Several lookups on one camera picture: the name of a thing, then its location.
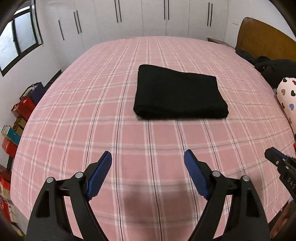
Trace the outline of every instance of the black window frame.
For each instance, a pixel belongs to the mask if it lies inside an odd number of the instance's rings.
[[[37,35],[36,35],[35,25],[34,25],[34,21],[33,21],[33,11],[32,11],[32,6],[30,5],[29,9],[25,9],[25,10],[15,14],[12,17],[12,19],[9,21],[9,23],[12,22],[13,42],[15,44],[18,56],[15,59],[13,59],[4,69],[1,69],[1,66],[0,66],[0,71],[1,71],[2,76],[6,75],[6,73],[13,66],[15,66],[17,62],[19,62],[23,57],[25,57],[28,53],[30,53],[31,51],[33,51],[34,49],[36,49],[37,47],[39,47],[40,45],[43,44],[43,40],[42,40],[42,37],[41,37],[41,34],[40,34],[39,25],[38,25],[36,9],[35,9],[34,12],[35,12],[35,18],[36,18],[36,27],[37,27],[37,31],[38,31],[41,43],[39,43]],[[21,52],[20,51],[20,46],[19,46],[19,43],[18,43],[18,39],[17,39],[16,29],[15,29],[15,19],[17,17],[21,16],[21,15],[26,14],[26,13],[30,13],[31,25],[32,25],[32,30],[33,30],[33,34],[34,34],[34,38],[35,38],[36,43],[33,44],[32,46],[30,46],[29,48],[27,48],[26,50],[24,50],[23,52]]]

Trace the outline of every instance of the plaid pattern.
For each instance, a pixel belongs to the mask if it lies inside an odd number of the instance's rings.
[[[228,118],[138,120],[133,104],[140,64],[216,76]],[[112,167],[90,204],[109,240],[187,240],[206,201],[187,173],[185,150],[227,177],[250,176],[270,221],[289,194],[264,151],[274,146],[295,156],[293,143],[270,86],[233,49],[177,37],[106,42],[67,68],[32,113],[15,158],[11,196],[29,218],[47,177],[70,178],[108,150]],[[69,198],[66,203],[79,235]],[[216,235],[230,203],[228,197]]]

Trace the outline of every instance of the teal box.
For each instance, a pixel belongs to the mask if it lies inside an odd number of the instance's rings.
[[[15,132],[14,129],[12,129],[11,126],[4,126],[2,129],[2,134],[6,136],[9,140],[12,141],[12,143],[18,144],[20,143],[20,135]]]

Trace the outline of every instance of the window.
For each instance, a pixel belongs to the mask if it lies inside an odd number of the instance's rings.
[[[0,71],[4,76],[18,61],[43,44],[35,5],[31,1],[16,11],[0,35]]]

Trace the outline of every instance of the bed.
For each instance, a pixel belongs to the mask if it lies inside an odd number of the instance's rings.
[[[133,104],[141,64],[216,76],[228,117],[138,119]],[[11,196],[29,218],[47,177],[70,178],[108,150],[111,169],[90,202],[108,239],[187,240],[206,201],[185,168],[185,150],[227,177],[248,175],[270,221],[289,193],[264,151],[274,146],[295,156],[293,143],[271,87],[234,49],[179,37],[106,42],[68,67],[32,113],[16,154]],[[223,233],[230,203],[228,197],[216,235]],[[66,204],[79,236],[69,199]]]

